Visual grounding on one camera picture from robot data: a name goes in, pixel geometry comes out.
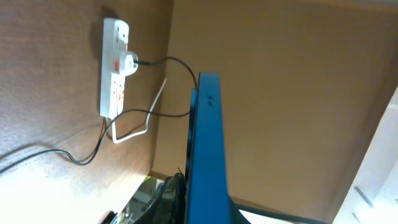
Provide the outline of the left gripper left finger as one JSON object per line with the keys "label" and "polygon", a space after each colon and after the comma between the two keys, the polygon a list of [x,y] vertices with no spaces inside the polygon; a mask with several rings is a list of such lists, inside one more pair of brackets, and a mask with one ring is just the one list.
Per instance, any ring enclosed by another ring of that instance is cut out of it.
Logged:
{"label": "left gripper left finger", "polygon": [[185,176],[181,172],[166,178],[135,224],[183,224],[186,193]]}

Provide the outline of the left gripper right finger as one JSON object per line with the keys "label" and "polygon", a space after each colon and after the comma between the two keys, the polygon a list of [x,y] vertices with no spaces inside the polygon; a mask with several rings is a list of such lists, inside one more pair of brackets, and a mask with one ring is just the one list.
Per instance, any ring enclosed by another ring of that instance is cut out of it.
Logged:
{"label": "left gripper right finger", "polygon": [[239,211],[232,198],[229,197],[229,209],[231,212],[231,223],[232,224],[251,224],[244,215]]}

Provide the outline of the blue Galaxy smartphone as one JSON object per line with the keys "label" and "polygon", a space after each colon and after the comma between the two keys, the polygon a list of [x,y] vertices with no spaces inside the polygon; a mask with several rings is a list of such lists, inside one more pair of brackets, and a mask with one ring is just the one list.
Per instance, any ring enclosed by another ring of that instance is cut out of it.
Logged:
{"label": "blue Galaxy smartphone", "polygon": [[188,170],[185,223],[231,223],[217,73],[199,74]]}

